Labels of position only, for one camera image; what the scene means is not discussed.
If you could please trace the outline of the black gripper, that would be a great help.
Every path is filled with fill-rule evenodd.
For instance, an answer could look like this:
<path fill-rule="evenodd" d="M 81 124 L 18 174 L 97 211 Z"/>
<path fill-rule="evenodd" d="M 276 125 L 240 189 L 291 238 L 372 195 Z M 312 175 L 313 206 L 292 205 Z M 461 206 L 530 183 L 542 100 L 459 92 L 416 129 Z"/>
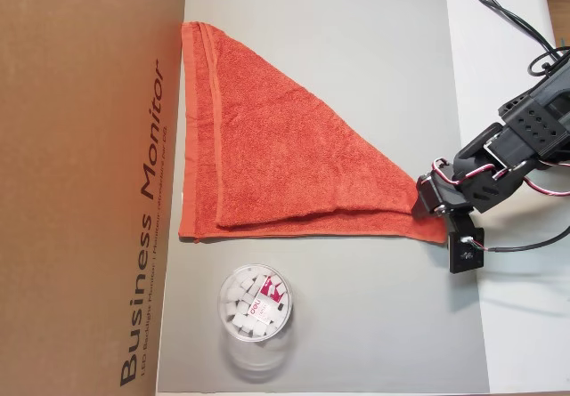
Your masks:
<path fill-rule="evenodd" d="M 418 193 L 411 215 L 414 219 L 444 216 L 455 212 L 469 214 L 471 202 L 460 190 L 460 177 L 453 172 L 448 161 L 434 161 L 429 179 L 418 179 Z"/>

